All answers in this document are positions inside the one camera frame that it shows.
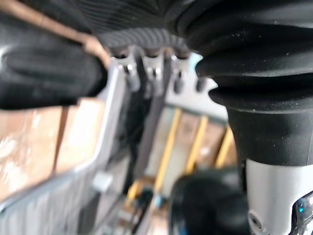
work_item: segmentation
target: textured black surface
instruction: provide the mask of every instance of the textured black surface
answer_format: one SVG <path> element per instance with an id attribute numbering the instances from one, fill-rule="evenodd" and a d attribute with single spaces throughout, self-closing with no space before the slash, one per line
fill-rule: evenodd
<path id="1" fill-rule="evenodd" d="M 73 104 L 105 81 L 101 63 L 80 45 L 0 14 L 0 108 Z"/>
<path id="2" fill-rule="evenodd" d="M 156 0 L 75 1 L 106 47 L 138 45 L 188 50 L 182 38 L 165 28 L 164 9 Z"/>

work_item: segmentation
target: metal bracket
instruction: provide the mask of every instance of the metal bracket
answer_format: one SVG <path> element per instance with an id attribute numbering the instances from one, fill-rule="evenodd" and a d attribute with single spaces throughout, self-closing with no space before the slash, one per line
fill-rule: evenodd
<path id="1" fill-rule="evenodd" d="M 115 58 L 120 70 L 125 72 L 127 84 L 132 92 L 137 92 L 140 89 L 140 78 L 137 72 L 137 63 L 133 53 L 129 53 L 126 58 Z"/>
<path id="2" fill-rule="evenodd" d="M 189 58 L 179 59 L 172 55 L 172 75 L 171 79 L 174 82 L 174 91 L 179 94 L 182 91 L 184 84 L 184 77 L 188 75 Z"/>
<path id="3" fill-rule="evenodd" d="M 157 57 L 151 58 L 144 56 L 142 58 L 143 66 L 145 67 L 148 83 L 146 89 L 146 98 L 151 96 L 161 96 L 164 93 L 164 54 L 160 53 Z"/>

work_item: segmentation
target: yellow rod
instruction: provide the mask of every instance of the yellow rod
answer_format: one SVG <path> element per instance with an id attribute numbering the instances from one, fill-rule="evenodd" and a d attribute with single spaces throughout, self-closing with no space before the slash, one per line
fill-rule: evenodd
<path id="1" fill-rule="evenodd" d="M 206 117 L 206 116 L 201 117 L 198 132 L 197 132 L 195 141 L 192 145 L 192 148 L 191 148 L 191 151 L 189 154 L 189 158 L 188 158 L 188 162 L 187 162 L 187 165 L 185 168 L 185 174 L 192 173 L 192 171 L 194 169 L 195 162 L 197 160 L 199 149 L 200 149 L 200 146 L 201 146 L 208 122 L 209 122 L 208 117 Z"/>
<path id="2" fill-rule="evenodd" d="M 227 129 L 226 129 L 226 133 L 225 133 L 225 136 L 224 136 L 224 139 L 223 139 L 223 143 L 221 145 L 221 148 L 220 148 L 220 151 L 219 151 L 219 154 L 217 156 L 217 160 L 216 160 L 216 164 L 215 164 L 215 167 L 216 168 L 222 168 L 225 164 L 225 161 L 226 161 L 226 157 L 227 157 L 227 153 L 229 151 L 229 148 L 230 148 L 230 145 L 231 145 L 231 141 L 232 141 L 232 131 L 230 129 L 229 126 L 227 126 Z"/>
<path id="3" fill-rule="evenodd" d="M 177 133 L 177 129 L 179 126 L 179 120 L 181 117 L 181 109 L 176 108 L 175 113 L 174 113 L 174 118 L 172 122 L 172 126 L 169 132 L 169 135 L 167 137 L 167 142 L 166 146 L 162 155 L 162 160 L 160 164 L 160 168 L 156 177 L 156 182 L 155 182 L 155 191 L 159 192 L 160 189 L 162 188 L 163 180 L 165 177 L 167 165 L 169 163 L 169 160 L 171 158 L 171 153 L 174 147 L 174 142 L 175 142 L 175 137 Z"/>

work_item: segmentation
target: brown cardboard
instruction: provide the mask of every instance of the brown cardboard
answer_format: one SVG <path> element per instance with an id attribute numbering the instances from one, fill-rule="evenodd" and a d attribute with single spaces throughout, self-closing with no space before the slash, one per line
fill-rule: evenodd
<path id="1" fill-rule="evenodd" d="M 0 111 L 0 201 L 52 174 L 61 112 Z"/>
<path id="2" fill-rule="evenodd" d="M 98 143 L 105 105 L 101 100 L 84 98 L 67 112 L 56 172 L 62 173 L 92 159 Z"/>
<path id="3" fill-rule="evenodd" d="M 196 161 L 197 168 L 207 169 L 214 166 L 224 133 L 225 128 L 223 126 L 209 123 L 199 148 Z"/>

